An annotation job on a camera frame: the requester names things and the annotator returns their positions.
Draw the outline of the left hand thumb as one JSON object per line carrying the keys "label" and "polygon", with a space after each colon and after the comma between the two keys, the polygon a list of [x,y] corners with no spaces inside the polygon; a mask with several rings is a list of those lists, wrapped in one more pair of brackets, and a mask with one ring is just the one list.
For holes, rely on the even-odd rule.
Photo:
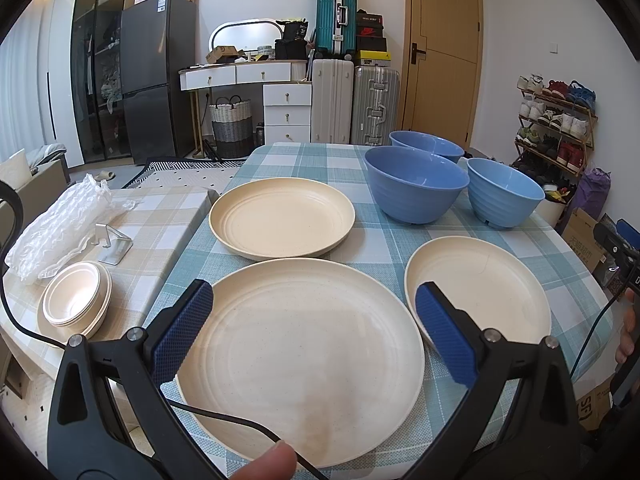
{"label": "left hand thumb", "polygon": [[296,465],[294,448],[279,441],[262,456],[235,471],[230,480],[291,480]]}

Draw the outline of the right hand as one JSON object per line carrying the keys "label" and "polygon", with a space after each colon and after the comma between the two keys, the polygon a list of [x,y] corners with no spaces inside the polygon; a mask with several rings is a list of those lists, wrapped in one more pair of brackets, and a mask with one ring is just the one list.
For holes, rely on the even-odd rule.
{"label": "right hand", "polygon": [[631,306],[624,315],[623,326],[620,330],[620,344],[615,352],[615,361],[618,365],[624,364],[626,359],[634,352],[634,336],[632,336],[632,333],[637,325],[637,315],[634,312],[634,292],[628,288],[625,292],[625,297],[631,303]]}

